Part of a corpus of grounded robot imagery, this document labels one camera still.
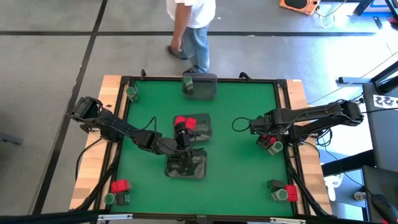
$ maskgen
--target red cube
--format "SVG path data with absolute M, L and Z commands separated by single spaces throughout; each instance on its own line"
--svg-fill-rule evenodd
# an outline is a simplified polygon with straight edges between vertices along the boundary
M 111 192 L 116 194 L 131 189 L 131 184 L 128 180 L 117 180 L 111 184 Z
M 287 191 L 287 200 L 290 202 L 296 202 L 299 200 L 299 197 L 297 196 L 297 189 L 296 186 L 293 184 L 286 185 L 285 190 Z

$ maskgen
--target clear plastic container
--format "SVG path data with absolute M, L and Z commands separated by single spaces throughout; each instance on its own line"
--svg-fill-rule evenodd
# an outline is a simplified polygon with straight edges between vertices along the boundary
M 217 93 L 217 76 L 212 73 L 183 74 L 182 93 L 187 100 L 214 100 Z
M 196 136 L 196 141 L 195 142 L 206 142 L 213 135 L 213 130 L 211 128 L 210 114 L 208 114 L 208 113 L 200 113 L 200 114 L 181 114 L 181 115 L 176 115 L 173 118 L 173 131 L 174 131 L 175 120 L 177 119 L 178 116 L 183 116 L 183 117 L 186 117 L 186 118 L 195 118 L 196 119 L 197 124 L 196 124 L 196 127 L 195 127 L 195 132 L 193 132 L 193 131 L 192 132 L 188 132 L 190 137 L 191 137 L 190 138 L 191 142 L 195 141 L 195 136 Z

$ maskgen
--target person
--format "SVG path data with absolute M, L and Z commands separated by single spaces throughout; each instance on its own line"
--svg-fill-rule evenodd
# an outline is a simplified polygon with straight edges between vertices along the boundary
M 173 38 L 167 50 L 187 60 L 192 67 L 183 73 L 209 70 L 207 30 L 216 13 L 215 0 L 166 0 L 167 12 L 174 22 Z

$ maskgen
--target shoe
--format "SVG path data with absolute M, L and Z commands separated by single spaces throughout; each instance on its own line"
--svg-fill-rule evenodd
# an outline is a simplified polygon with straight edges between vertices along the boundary
M 187 74 L 187 73 L 197 73 L 197 72 L 195 72 L 192 68 L 190 68 L 190 69 L 188 69 L 187 71 L 184 71 L 184 72 L 182 73 L 182 75 Z
M 188 59 L 188 57 L 185 55 L 184 52 L 178 52 L 178 53 L 176 53 L 176 52 L 174 52 L 174 51 L 172 50 L 172 48 L 171 48 L 170 46 L 167 46 L 167 47 L 166 47 L 166 50 L 168 51 L 168 53 L 169 53 L 170 55 L 172 55 L 172 56 L 174 56 L 174 57 L 176 57 L 176 58 L 178 58 L 178 59 L 180 59 L 180 60 L 187 60 L 187 59 Z

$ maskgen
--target green table surface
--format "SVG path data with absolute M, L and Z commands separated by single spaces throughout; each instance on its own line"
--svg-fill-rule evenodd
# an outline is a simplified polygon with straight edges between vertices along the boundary
M 172 119 L 178 114 L 209 113 L 213 136 L 197 144 L 208 153 L 204 179 L 176 179 L 164 174 L 165 155 L 142 151 L 124 139 L 118 179 L 132 184 L 131 203 L 111 207 L 112 212 L 204 215 L 293 215 L 289 202 L 275 202 L 266 187 L 270 179 L 287 183 L 283 153 L 268 155 L 256 145 L 258 136 L 231 129 L 239 117 L 256 118 L 276 108 L 273 84 L 218 83 L 214 101 L 189 101 L 181 82 L 136 81 L 140 100 L 131 103 L 127 121 L 137 128 L 157 117 L 157 131 L 173 136 Z M 247 126 L 239 121 L 236 128 Z

